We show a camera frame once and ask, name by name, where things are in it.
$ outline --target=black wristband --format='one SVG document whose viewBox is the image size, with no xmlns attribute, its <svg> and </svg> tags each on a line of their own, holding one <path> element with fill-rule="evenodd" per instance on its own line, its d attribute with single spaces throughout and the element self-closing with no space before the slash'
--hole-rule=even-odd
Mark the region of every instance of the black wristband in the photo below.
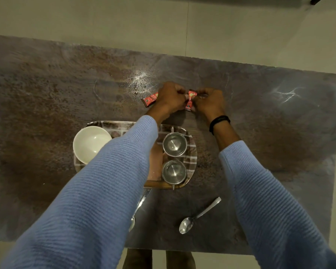
<svg viewBox="0 0 336 269">
<path fill-rule="evenodd" d="M 209 126 L 209 132 L 212 133 L 214 135 L 214 132 L 213 132 L 213 127 L 217 124 L 217 123 L 220 123 L 222 121 L 228 121 L 228 123 L 230 123 L 230 120 L 228 118 L 228 116 L 226 115 L 222 115 L 222 116 L 219 116 L 219 117 L 216 117 L 211 123 L 210 123 L 210 126 Z"/>
</svg>

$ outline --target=gray floor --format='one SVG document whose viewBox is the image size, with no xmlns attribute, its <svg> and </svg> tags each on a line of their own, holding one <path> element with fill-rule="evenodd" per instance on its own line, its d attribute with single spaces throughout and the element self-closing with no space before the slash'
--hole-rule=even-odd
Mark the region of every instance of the gray floor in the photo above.
<svg viewBox="0 0 336 269">
<path fill-rule="evenodd" d="M 0 34 L 336 73 L 336 0 L 243 1 L 0 0 Z M 0 243 L 0 258 L 10 246 Z M 194 257 L 197 268 L 258 268 L 252 256 Z M 153 265 L 165 268 L 163 251 Z"/>
</svg>

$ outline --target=stone table surface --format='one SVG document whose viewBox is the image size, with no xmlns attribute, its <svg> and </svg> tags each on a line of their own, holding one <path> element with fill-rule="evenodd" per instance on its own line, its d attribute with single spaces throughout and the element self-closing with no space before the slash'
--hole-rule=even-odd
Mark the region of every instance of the stone table surface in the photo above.
<svg viewBox="0 0 336 269">
<path fill-rule="evenodd" d="M 77 131 L 96 120 L 136 121 L 147 111 L 140 98 L 164 81 L 221 89 L 237 133 L 328 239 L 336 74 L 0 36 L 0 240 L 17 239 L 75 175 Z M 193 135 L 197 168 L 182 189 L 152 190 L 126 246 L 250 254 L 205 121 L 182 111 L 165 123 Z M 220 204 L 181 235 L 181 220 L 217 196 Z"/>
</svg>

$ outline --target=leg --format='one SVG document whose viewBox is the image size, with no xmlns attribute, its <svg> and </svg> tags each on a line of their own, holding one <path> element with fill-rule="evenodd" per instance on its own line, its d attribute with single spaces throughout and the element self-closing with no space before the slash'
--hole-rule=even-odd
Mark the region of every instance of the leg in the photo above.
<svg viewBox="0 0 336 269">
<path fill-rule="evenodd" d="M 195 269 L 191 252 L 166 251 L 167 269 Z"/>
<path fill-rule="evenodd" d="M 312 4 L 313 6 L 315 5 L 315 4 L 317 4 L 318 2 L 320 2 L 321 0 L 311 0 L 310 1 L 310 4 Z"/>
<path fill-rule="evenodd" d="M 152 269 L 152 250 L 127 249 L 123 269 Z"/>
</svg>

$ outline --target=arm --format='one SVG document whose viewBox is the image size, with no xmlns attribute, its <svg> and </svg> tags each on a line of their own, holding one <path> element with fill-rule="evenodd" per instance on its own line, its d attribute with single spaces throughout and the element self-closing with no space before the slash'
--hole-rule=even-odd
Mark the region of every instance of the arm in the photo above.
<svg viewBox="0 0 336 269">
<path fill-rule="evenodd" d="M 193 99 L 208 124 L 224 115 L 221 91 L 204 89 Z M 262 268 L 336 268 L 336 255 L 293 196 L 254 157 L 233 127 L 214 126 L 237 217 Z"/>
<path fill-rule="evenodd" d="M 106 144 L 18 239 L 3 268 L 116 268 L 149 171 L 157 125 L 184 107 L 181 86 L 166 83 L 160 100 L 122 137 Z"/>
</svg>

